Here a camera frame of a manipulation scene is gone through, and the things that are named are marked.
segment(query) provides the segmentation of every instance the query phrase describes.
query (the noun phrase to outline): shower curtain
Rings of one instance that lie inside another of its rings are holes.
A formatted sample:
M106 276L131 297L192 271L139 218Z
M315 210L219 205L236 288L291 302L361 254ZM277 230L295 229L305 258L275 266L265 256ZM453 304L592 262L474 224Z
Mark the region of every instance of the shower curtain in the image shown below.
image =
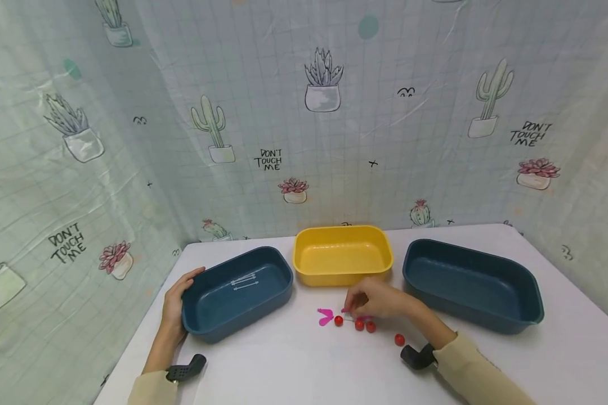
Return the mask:
M0 404L91 404L185 244L359 223L608 314L608 0L0 1Z

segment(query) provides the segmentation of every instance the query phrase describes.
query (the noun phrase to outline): grid pattern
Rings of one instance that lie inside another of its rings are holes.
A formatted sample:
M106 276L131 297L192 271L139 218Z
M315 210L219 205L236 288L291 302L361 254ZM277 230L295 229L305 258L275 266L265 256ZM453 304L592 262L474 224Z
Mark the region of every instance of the grid pattern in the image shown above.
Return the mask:
M205 218L235 239L397 229L425 199L437 226L512 222L608 312L608 0L119 3L132 47L108 43L91 1L0 2L0 262L27 284L0 309L0 404L90 403L172 252L213 239ZM344 68L333 112L305 105L318 47ZM469 138L479 77L504 58L495 131ZM69 155L43 119L54 92L86 112L103 156ZM202 95L224 111L234 163L215 164L194 127ZM527 120L552 124L531 148L509 140ZM279 171L257 167L261 149L281 149ZM560 177L518 185L518 163L542 157ZM290 177L309 184L303 204L283 198ZM47 236L75 222L86 252L51 260ZM117 281L98 257L121 240L135 263Z

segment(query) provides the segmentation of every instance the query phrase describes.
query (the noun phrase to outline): plastic basin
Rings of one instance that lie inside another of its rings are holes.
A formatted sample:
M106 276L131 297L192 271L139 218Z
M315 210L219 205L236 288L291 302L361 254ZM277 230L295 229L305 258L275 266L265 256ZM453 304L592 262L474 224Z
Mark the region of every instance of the plastic basin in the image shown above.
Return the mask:
M504 334L543 320L538 283L504 257L419 239L403 263L406 291L429 307Z
M293 273L274 247L258 247L205 270L183 294L187 332L215 343L288 302Z
M387 236L373 226L309 228L295 238L293 266L308 286L348 286L366 276L385 278L393 262Z

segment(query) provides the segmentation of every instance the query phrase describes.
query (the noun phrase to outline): black device on wrist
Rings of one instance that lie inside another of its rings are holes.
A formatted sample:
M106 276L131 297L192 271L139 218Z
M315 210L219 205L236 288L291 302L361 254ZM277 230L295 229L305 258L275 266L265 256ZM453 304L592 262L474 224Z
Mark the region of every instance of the black device on wrist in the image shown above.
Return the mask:
M406 345L401 350L401 359L412 370L423 370L432 363L437 362L435 355L432 354L433 351L435 351L435 347L431 344L425 345L421 352L412 349L410 345Z
M193 376L197 376L205 367L207 359L202 354L196 354L188 366L171 366L167 369L167 380L172 383L181 383Z

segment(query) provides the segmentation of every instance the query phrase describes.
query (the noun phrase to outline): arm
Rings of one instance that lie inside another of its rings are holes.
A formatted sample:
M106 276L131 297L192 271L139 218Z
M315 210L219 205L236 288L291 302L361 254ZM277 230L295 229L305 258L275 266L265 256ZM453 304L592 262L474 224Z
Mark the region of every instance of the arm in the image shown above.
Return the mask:
M469 404L535 405L504 372L493 366L463 334L448 328L418 299L409 296L405 314L435 347L437 371Z
M365 278L347 292L345 308L354 317L404 315L435 347L438 371L471 405L535 405L516 384L487 361L463 334L448 328L423 302Z
M167 369L171 367L173 354L186 336L182 324L182 294L193 284L194 276L204 270L201 267L184 274L164 295L160 328L142 375L135 379L128 405L170 405L176 401L177 383L167 380Z

